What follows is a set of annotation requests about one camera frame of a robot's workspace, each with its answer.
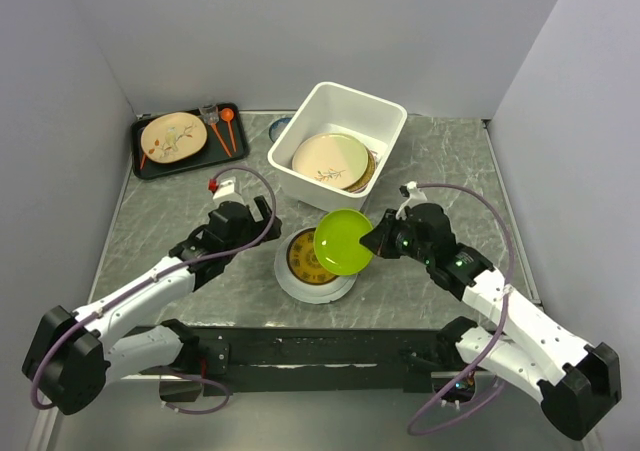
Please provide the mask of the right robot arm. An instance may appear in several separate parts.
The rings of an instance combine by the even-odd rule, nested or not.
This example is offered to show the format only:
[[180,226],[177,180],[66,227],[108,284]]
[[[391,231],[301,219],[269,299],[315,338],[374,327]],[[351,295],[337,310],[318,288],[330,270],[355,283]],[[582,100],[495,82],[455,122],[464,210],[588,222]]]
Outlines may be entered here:
[[548,421],[575,441],[621,400],[618,354],[572,334],[508,284],[488,258],[456,239],[440,206],[389,209],[360,243],[383,259],[421,263],[437,286],[496,325],[490,334],[466,318],[449,323],[437,346],[445,367],[475,363],[492,372],[532,397]]

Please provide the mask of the woven bamboo mat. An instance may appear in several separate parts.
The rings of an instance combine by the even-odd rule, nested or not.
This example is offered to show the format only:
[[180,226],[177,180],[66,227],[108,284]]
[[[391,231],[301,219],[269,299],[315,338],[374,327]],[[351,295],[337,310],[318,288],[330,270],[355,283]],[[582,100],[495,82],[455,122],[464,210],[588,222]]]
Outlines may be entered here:
[[362,176],[356,181],[354,182],[352,185],[344,188],[344,191],[350,192],[350,193],[358,193],[363,191],[366,186],[368,185],[368,183],[370,182],[370,180],[372,179],[375,170],[376,170],[376,155],[375,153],[370,150],[367,149],[367,153],[368,153],[368,162],[367,162],[367,167],[364,171],[364,173],[362,174]]

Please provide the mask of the green plate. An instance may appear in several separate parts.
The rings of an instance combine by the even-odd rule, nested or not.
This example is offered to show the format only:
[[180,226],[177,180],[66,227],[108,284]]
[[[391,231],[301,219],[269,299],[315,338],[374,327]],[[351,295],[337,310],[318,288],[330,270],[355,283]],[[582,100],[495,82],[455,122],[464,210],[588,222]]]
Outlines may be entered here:
[[314,232],[314,252],[319,264],[330,273],[350,276],[363,271],[373,253],[360,238],[373,230],[371,221],[355,209],[329,212]]

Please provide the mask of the cream plate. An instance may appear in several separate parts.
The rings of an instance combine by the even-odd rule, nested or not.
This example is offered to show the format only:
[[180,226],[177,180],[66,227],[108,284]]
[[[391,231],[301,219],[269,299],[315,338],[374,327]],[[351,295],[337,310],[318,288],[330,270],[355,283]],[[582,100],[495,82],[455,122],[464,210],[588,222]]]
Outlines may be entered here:
[[323,133],[302,143],[292,158],[292,170],[337,189],[355,184],[366,172],[369,152],[357,138],[343,133]]

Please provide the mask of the white plate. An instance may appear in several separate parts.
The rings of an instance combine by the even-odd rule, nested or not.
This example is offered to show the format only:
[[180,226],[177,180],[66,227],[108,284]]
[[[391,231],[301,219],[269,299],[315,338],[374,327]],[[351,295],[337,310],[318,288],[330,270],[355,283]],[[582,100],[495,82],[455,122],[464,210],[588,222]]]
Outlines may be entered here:
[[286,251],[289,243],[291,242],[291,239],[297,233],[291,234],[289,237],[287,237],[286,240],[279,246],[276,253],[274,261],[274,272],[279,286],[292,298],[307,304],[328,304],[341,299],[354,286],[357,279],[356,275],[336,275],[337,279],[331,283],[320,286],[312,286],[300,282],[289,271],[286,263]]

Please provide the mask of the yellow patterned dark plate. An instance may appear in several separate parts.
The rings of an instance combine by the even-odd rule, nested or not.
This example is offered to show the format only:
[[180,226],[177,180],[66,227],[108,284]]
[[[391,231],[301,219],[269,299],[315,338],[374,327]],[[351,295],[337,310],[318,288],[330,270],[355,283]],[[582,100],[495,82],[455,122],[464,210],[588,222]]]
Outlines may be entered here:
[[304,229],[293,236],[286,251],[289,271],[300,282],[320,286],[331,283],[337,276],[327,271],[317,260],[314,251],[314,228]]

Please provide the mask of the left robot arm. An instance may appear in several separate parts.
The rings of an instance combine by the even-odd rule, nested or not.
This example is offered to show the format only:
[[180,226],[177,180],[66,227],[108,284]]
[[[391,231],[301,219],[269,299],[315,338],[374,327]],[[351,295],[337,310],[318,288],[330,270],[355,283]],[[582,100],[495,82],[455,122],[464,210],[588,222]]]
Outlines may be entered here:
[[243,200],[222,199],[207,223],[143,275],[74,311],[50,309],[22,365],[32,406],[72,415],[112,382],[155,368],[198,379],[206,359],[190,327],[168,320],[141,333],[133,330],[147,315],[220,276],[237,254],[280,237],[275,198],[258,196],[254,202],[258,217]]

